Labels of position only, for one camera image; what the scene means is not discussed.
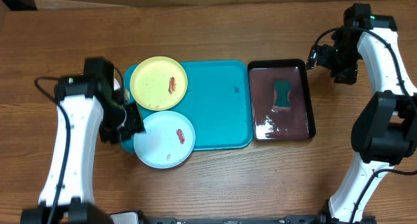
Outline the green sponge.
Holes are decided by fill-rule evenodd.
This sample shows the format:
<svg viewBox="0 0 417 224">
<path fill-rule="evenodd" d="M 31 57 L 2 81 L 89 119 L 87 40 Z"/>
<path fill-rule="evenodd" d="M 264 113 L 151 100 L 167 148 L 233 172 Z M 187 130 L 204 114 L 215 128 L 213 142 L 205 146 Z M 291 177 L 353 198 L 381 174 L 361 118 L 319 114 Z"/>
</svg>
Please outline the green sponge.
<svg viewBox="0 0 417 224">
<path fill-rule="evenodd" d="M 291 82 L 287 80 L 275 80 L 274 82 L 274 110 L 286 111 L 291 108 L 289 93 Z"/>
</svg>

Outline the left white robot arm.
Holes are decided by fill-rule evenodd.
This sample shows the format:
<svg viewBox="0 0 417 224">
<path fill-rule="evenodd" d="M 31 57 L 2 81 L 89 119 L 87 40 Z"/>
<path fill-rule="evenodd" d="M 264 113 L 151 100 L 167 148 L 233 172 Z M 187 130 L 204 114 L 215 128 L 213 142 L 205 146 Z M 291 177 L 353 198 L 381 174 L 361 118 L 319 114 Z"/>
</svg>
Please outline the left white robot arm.
<svg viewBox="0 0 417 224">
<path fill-rule="evenodd" d="M 38 206 L 22 210 L 21 223 L 135 223 L 140 210 L 107 214 L 96 207 L 93 167 L 96 142 L 117 144 L 145 131 L 136 104 L 127 104 L 119 70 L 103 57 L 86 58 L 82 74 L 55 78 L 57 134 L 50 171 Z"/>
</svg>

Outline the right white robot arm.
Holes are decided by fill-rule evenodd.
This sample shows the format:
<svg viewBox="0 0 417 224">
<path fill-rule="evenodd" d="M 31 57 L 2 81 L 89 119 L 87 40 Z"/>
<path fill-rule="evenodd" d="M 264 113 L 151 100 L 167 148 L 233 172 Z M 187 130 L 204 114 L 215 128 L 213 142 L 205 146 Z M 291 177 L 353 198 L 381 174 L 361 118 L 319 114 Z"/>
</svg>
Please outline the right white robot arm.
<svg viewBox="0 0 417 224">
<path fill-rule="evenodd" d="M 373 96 L 351 132 L 354 157 L 340 187 L 323 206 L 316 223 L 375 223 L 363 215 L 372 194 L 394 167 L 416 151 L 416 87 L 397 45 L 392 16 L 373 14 L 355 3 L 343 13 L 343 25 L 323 33 L 333 45 L 315 42 L 306 68 L 330 70 L 336 83 L 356 83 L 358 61 L 365 63 Z"/>
</svg>

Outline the white plate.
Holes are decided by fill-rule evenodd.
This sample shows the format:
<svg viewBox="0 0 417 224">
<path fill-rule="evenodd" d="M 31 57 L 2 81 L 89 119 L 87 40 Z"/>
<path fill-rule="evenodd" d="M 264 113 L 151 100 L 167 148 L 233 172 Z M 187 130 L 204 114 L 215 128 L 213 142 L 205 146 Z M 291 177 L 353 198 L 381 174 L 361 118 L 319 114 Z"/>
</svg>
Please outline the white plate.
<svg viewBox="0 0 417 224">
<path fill-rule="evenodd" d="M 121 89 L 120 83 L 114 78 L 113 79 L 113 90 L 117 91 L 117 90 L 120 90 L 120 89 Z"/>
</svg>

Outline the light blue plate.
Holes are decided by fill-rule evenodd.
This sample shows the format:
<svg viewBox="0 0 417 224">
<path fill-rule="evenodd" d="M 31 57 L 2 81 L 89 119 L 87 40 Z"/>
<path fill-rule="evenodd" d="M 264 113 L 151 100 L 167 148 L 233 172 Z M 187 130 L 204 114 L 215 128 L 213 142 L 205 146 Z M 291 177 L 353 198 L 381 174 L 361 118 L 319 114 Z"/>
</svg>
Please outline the light blue plate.
<svg viewBox="0 0 417 224">
<path fill-rule="evenodd" d="M 195 145 L 195 130 L 184 115 L 159 111 L 143 123 L 145 131 L 134 135 L 134 150 L 145 165 L 169 169 L 188 159 Z"/>
</svg>

